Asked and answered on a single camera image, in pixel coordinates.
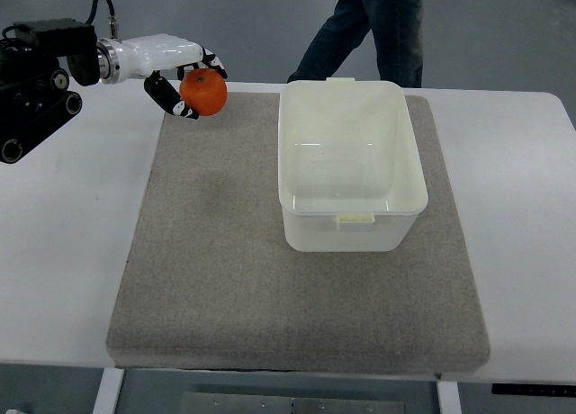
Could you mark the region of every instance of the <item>orange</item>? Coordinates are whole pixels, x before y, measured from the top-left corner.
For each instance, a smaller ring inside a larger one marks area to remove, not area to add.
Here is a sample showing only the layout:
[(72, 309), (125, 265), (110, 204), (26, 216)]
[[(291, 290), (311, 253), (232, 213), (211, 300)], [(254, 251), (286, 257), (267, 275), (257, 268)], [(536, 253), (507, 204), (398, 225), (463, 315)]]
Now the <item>orange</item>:
[(180, 83), (180, 97), (200, 115), (213, 115), (228, 98), (226, 81), (214, 69), (200, 68), (188, 72)]

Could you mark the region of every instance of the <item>wheel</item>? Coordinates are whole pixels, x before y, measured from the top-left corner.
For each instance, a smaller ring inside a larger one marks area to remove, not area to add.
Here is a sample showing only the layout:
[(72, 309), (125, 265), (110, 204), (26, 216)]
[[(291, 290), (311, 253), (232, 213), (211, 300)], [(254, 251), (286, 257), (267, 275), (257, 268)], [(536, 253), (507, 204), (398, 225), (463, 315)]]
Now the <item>wheel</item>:
[(50, 86), (54, 90), (67, 90), (68, 85), (70, 84), (70, 78), (68, 77), (68, 73), (64, 69), (55, 70), (52, 76), (50, 77)]
[(66, 100), (66, 111), (71, 115), (80, 113), (82, 109), (82, 98), (78, 93), (72, 93)]
[(12, 138), (2, 145), (2, 153), (0, 156), (6, 164), (13, 164), (18, 162), (24, 153), (22, 144), (18, 139)]

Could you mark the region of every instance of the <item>jeans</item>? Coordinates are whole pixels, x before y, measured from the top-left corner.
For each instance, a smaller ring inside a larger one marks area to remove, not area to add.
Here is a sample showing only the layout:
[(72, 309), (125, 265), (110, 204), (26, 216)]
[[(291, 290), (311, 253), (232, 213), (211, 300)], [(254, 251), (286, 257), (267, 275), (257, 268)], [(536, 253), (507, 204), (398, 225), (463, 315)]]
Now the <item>jeans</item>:
[(338, 0), (288, 82), (331, 77), (372, 30), (381, 80), (422, 87), (422, 0)]

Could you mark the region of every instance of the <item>gray felt mat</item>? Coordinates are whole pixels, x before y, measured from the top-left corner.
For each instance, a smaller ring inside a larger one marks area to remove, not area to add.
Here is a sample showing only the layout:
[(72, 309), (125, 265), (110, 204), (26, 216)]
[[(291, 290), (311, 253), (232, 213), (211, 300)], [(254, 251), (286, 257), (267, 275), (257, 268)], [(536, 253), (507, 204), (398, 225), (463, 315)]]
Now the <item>gray felt mat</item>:
[(277, 190), (278, 94), (167, 116), (112, 315), (118, 366), (471, 371), (490, 351), (428, 101), (408, 96), (429, 202), (399, 247), (302, 253)]

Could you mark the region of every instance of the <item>cable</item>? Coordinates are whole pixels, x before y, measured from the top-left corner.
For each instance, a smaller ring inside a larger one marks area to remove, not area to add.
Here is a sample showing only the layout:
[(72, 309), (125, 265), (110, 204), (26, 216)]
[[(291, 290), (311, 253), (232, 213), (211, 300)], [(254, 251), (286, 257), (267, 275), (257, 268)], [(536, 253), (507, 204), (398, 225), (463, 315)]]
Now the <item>cable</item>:
[[(114, 13), (114, 5), (112, 4), (112, 0), (105, 0), (105, 1), (108, 4), (108, 9), (110, 10), (110, 16), (115, 16), (116, 13)], [(90, 16), (88, 17), (88, 20), (86, 21), (86, 24), (92, 24), (92, 22), (94, 21), (94, 18), (96, 17), (97, 6), (98, 6), (98, 0), (92, 0), (92, 9), (90, 11)]]
[(22, 30), (23, 32), (26, 32), (29, 29), (30, 29), (30, 27), (28, 27), (27, 25), (24, 25), (24, 24), (9, 25), (8, 27), (6, 27), (5, 29), (2, 30), (2, 36), (4, 37), (4, 39), (8, 39), (8, 32), (10, 32), (12, 30)]

